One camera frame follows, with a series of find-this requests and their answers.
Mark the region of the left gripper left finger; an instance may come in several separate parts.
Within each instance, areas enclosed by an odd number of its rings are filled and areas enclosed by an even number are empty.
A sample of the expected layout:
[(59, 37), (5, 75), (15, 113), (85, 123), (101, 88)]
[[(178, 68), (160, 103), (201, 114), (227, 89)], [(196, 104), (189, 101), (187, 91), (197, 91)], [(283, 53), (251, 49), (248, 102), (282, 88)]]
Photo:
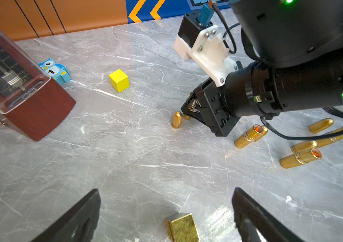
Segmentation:
[(101, 199), (92, 189), (56, 222), (38, 235), (34, 242), (90, 242), (97, 228)]

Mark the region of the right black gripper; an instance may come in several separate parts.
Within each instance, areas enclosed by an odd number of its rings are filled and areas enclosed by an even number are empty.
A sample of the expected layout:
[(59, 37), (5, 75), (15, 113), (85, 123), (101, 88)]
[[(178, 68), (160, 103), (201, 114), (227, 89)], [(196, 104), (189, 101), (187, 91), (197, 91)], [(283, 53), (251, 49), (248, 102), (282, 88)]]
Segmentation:
[(190, 116), (209, 127), (211, 132), (217, 137), (227, 137), (236, 123), (240, 120), (231, 114), (226, 107), (222, 89), (216, 87), (215, 82), (208, 78), (196, 87), (181, 106), (181, 111), (185, 106), (196, 101), (195, 112)]

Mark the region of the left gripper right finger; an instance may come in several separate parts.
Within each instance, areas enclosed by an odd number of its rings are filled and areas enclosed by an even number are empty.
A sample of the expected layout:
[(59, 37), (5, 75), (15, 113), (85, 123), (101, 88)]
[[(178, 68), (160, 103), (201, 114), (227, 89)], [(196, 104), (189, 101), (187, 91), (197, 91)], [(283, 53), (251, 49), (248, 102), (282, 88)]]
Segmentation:
[(235, 188), (232, 205), (236, 228), (243, 242), (260, 242), (260, 236), (268, 242), (302, 241), (241, 188)]

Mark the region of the gold lipstick cap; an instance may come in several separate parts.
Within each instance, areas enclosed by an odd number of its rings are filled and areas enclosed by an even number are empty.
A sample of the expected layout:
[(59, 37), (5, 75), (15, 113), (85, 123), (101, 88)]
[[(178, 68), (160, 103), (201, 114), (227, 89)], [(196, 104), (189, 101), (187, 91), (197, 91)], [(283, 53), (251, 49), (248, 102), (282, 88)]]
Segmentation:
[(291, 151), (293, 153), (310, 150), (312, 148), (317, 148), (318, 143), (317, 141), (303, 141), (291, 147)]
[(322, 119), (309, 125), (308, 130), (313, 134), (317, 134), (331, 127), (334, 124), (334, 122), (335, 121), (331, 118)]
[(171, 126), (174, 129), (179, 129), (183, 121), (183, 114), (181, 112), (176, 112), (173, 116)]

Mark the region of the gold lipstick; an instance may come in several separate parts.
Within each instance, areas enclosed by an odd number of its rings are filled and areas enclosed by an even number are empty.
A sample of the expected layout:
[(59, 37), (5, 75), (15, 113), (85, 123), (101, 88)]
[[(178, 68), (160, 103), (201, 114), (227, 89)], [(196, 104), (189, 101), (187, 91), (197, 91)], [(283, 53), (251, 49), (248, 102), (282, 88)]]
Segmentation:
[(244, 148), (251, 142), (256, 142), (265, 134), (264, 128), (260, 125), (254, 125), (249, 130), (244, 132), (237, 140), (234, 142), (235, 146), (239, 149)]
[(316, 148), (297, 152), (293, 155), (289, 155), (280, 160), (280, 165), (283, 168), (289, 169), (297, 166), (306, 165), (310, 162), (319, 160), (322, 158), (321, 152)]
[(328, 138), (328, 139), (317, 140), (316, 148), (322, 148), (324, 146), (331, 145), (333, 143), (337, 143), (342, 139), (343, 139), (343, 134), (336, 136), (336, 137)]
[(185, 106), (183, 109), (183, 118), (185, 120), (190, 120), (191, 119), (191, 114), (195, 112), (196, 108), (196, 101), (192, 102), (188, 106)]

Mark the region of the yellow black small block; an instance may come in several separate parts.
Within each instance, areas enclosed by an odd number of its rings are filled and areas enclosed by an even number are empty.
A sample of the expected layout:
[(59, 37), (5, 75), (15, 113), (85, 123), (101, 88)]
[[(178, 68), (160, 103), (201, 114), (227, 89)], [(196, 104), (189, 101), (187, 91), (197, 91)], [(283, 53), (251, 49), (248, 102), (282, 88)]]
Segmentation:
[(172, 242), (199, 242), (200, 238), (192, 213), (176, 213), (165, 220)]

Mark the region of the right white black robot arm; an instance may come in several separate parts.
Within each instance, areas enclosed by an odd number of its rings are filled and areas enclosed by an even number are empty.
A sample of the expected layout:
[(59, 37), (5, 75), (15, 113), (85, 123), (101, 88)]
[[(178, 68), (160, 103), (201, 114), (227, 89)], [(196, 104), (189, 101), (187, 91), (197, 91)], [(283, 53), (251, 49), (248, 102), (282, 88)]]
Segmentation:
[(343, 1), (230, 1), (252, 63), (236, 52), (211, 22), (220, 10), (209, 1), (186, 13), (174, 48), (209, 76), (182, 105), (184, 115), (226, 137), (241, 117), (265, 126), (283, 112), (322, 108), (342, 118)]

